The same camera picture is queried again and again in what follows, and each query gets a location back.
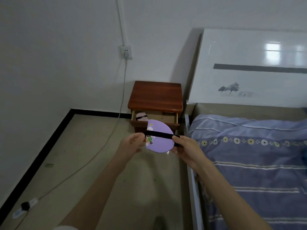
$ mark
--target nightstand top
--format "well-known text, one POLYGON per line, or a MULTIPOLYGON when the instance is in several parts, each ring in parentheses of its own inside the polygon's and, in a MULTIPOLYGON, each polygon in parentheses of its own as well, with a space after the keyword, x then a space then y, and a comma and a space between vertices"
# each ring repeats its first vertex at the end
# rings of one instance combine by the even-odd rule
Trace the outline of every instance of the nightstand top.
POLYGON ((128 108, 181 113, 183 111, 181 84, 135 81, 128 108))

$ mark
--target sleeve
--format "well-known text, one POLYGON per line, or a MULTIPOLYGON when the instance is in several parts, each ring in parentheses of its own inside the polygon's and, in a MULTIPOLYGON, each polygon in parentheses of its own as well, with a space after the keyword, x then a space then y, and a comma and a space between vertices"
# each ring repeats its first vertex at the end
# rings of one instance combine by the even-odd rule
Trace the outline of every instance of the sleeve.
POLYGON ((59 227, 56 227, 54 230, 78 230, 78 229, 71 227, 71 226, 59 226, 59 227))

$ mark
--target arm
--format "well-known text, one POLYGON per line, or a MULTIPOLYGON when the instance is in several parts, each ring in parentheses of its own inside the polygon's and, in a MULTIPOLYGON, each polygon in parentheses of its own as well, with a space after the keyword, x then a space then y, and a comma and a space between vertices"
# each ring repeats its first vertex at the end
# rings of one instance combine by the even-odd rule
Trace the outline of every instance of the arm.
POLYGON ((144 145, 144 140, 143 133, 135 133, 122 139, 114 157, 59 226, 72 226, 78 230, 96 229, 117 177, 132 156, 140 150, 139 147, 144 145))
POLYGON ((201 177, 229 229, 272 229, 226 181, 195 140, 173 136, 173 141, 181 146, 174 147, 172 152, 201 177))

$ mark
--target black elastic strap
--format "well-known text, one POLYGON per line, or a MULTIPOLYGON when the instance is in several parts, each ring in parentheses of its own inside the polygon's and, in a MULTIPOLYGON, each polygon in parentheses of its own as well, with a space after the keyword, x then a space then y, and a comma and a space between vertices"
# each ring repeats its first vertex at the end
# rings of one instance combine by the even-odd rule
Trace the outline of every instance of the black elastic strap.
POLYGON ((166 139, 172 139, 172 136, 174 135, 174 134, 169 134, 169 133, 164 133, 164 132, 159 132, 159 131, 149 131, 149 130, 145 131, 144 134, 156 136, 156 137, 161 137, 161 138, 166 138, 166 139))
POLYGON ((144 116, 141 116, 141 117, 136 117, 135 119, 138 120, 138 119, 141 119, 143 117, 147 117, 147 115, 144 115, 144 116))

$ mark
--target black baseboard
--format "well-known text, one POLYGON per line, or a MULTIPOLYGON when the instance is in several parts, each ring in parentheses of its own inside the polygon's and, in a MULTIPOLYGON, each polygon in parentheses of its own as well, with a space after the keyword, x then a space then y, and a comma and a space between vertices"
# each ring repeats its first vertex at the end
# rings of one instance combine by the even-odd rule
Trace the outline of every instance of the black baseboard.
MULTIPOLYGON (((39 167, 44 162, 45 158, 51 151, 52 147, 55 145, 56 141, 61 136, 64 129, 67 127, 71 119, 75 114, 80 115, 94 115, 94 116, 106 116, 106 117, 115 117, 118 118, 119 113, 114 112, 102 112, 102 111, 89 111, 89 110, 78 110, 78 109, 71 109, 68 114, 65 116, 63 121, 60 123, 58 128, 55 130, 55 132, 52 134, 51 138, 48 140, 48 142, 45 144, 43 149, 40 151, 36 159, 33 161, 32 165, 29 167, 27 172, 23 175, 17 186, 14 188, 10 196, 7 198, 7 200, 4 202, 2 207, 0 208, 0 226, 2 225, 3 221, 7 217, 7 215, 10 213, 11 209, 21 196, 21 194, 24 192, 32 178, 34 177, 35 173, 39 169, 39 167)), ((120 118, 124 119, 131 119, 131 114, 120 114, 120 118)))

